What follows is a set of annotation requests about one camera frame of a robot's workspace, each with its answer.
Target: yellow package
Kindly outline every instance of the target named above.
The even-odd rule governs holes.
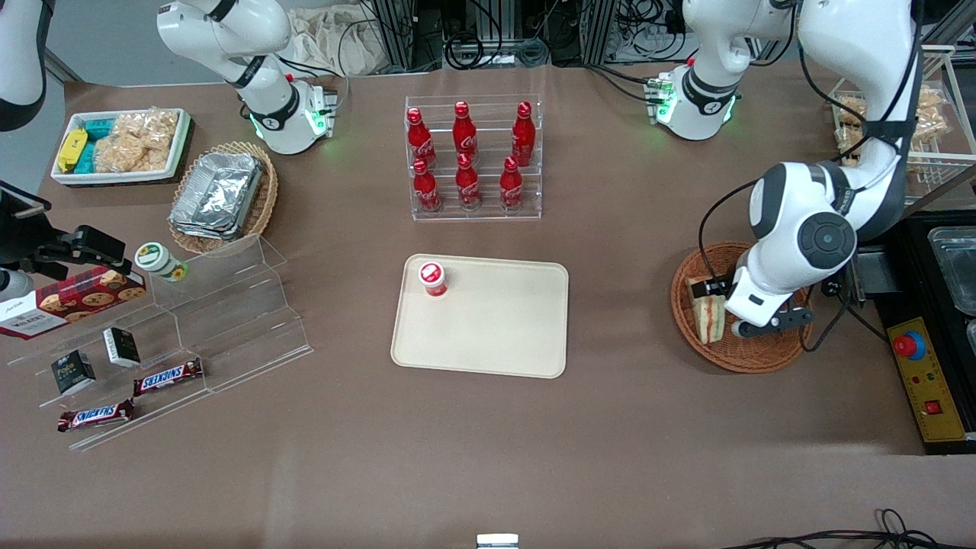
[[[88,132],[84,128],[68,132],[67,139],[64,140],[64,145],[58,153],[58,167],[61,168],[62,173],[66,174],[74,169],[86,144],[88,144]]]

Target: cookie box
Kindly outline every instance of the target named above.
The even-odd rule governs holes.
[[[172,180],[178,168],[180,167],[181,160],[184,153],[184,145],[187,145],[187,134],[190,133],[191,118],[188,112],[182,108],[171,108],[165,107],[166,110],[174,110],[180,116],[177,120],[177,131],[173,136],[173,141],[170,143],[170,154],[166,160],[166,167],[162,170],[152,170],[147,172],[124,172],[124,173],[107,173],[107,174],[74,174],[74,173],[64,173],[60,167],[58,167],[57,155],[55,155],[55,161],[51,165],[51,178],[58,183],[73,188],[80,187],[120,187],[127,185],[145,185],[150,183],[175,183]],[[145,109],[141,110],[107,110],[103,112],[79,112],[77,114],[72,114],[71,118],[67,121],[67,127],[64,128],[64,135],[58,142],[58,150],[61,149],[61,144],[67,139],[67,135],[71,133],[71,130],[82,128],[85,126],[85,122],[89,120],[102,120],[102,119],[114,119],[119,114],[128,114],[132,112],[144,112]]]
[[[31,339],[143,295],[138,274],[95,267],[0,304],[0,334]]]

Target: brown table surface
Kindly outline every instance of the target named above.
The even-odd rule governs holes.
[[[757,376],[712,367],[671,320],[671,275],[709,204],[777,161],[833,154],[829,115],[794,64],[751,70],[735,116],[702,143],[649,126],[638,102],[581,69],[440,70],[352,89],[334,139],[273,155],[281,194],[265,235],[290,261],[286,291],[315,352],[88,452],[69,452],[37,410],[33,372],[4,370],[4,545],[455,548],[514,531],[527,548],[704,549],[874,529],[888,506],[910,528],[976,544],[976,456],[920,455],[894,361],[853,319],[816,354]],[[543,220],[415,224],[404,97],[527,91],[546,109]],[[256,140],[229,86],[66,92],[69,113],[183,107],[194,156]],[[134,247],[171,241],[173,190],[49,181],[43,193],[56,226],[90,223]],[[744,196],[713,216],[708,239],[722,238],[750,238]],[[418,252],[564,265],[565,373],[393,364],[402,266]]]

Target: wicker basket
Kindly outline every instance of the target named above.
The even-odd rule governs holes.
[[[721,274],[728,272],[739,260],[739,256],[749,250],[749,247],[750,245],[745,242],[716,242],[706,246],[705,253],[708,254],[715,271]],[[674,321],[681,330],[681,335],[699,355],[716,366],[740,373],[776,371],[799,357],[802,348],[795,330],[743,339],[732,334],[732,323],[735,318],[729,313],[725,314],[725,332],[722,339],[708,345],[699,341],[695,315],[691,309],[691,298],[688,296],[687,279],[707,274],[705,262],[696,249],[681,262],[674,274],[674,280],[671,281],[671,313],[674,315]],[[798,290],[793,295],[794,300],[800,303],[805,297],[805,289]],[[810,337],[812,329],[811,324],[804,326],[803,337]]]
[[[261,234],[267,228],[267,222],[271,220],[271,210],[274,209],[274,200],[278,197],[278,177],[274,173],[274,165],[271,164],[271,159],[268,158],[267,153],[260,147],[250,143],[233,142],[217,145],[198,156],[186,168],[186,171],[183,172],[183,178],[180,179],[180,186],[177,187],[176,195],[173,197],[173,204],[176,205],[177,200],[180,199],[180,195],[183,194],[183,189],[186,187],[186,180],[189,179],[189,174],[193,172],[196,163],[200,161],[200,158],[203,158],[204,154],[210,152],[247,152],[261,160],[261,163],[264,165],[264,171],[259,181],[260,187],[255,194],[254,202],[251,204],[251,211],[248,214],[247,221],[244,222],[244,232],[241,234],[241,237],[249,234]],[[231,242],[231,240],[202,238],[200,236],[183,234],[174,229],[172,225],[170,225],[170,232],[173,234],[173,240],[180,245],[180,248],[198,254],[216,250]]]

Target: red button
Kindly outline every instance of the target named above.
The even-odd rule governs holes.
[[[894,341],[895,354],[906,359],[918,351],[915,339],[908,335],[900,335]]]
[[[939,401],[925,401],[925,413],[928,415],[942,413],[942,405],[939,404]]]

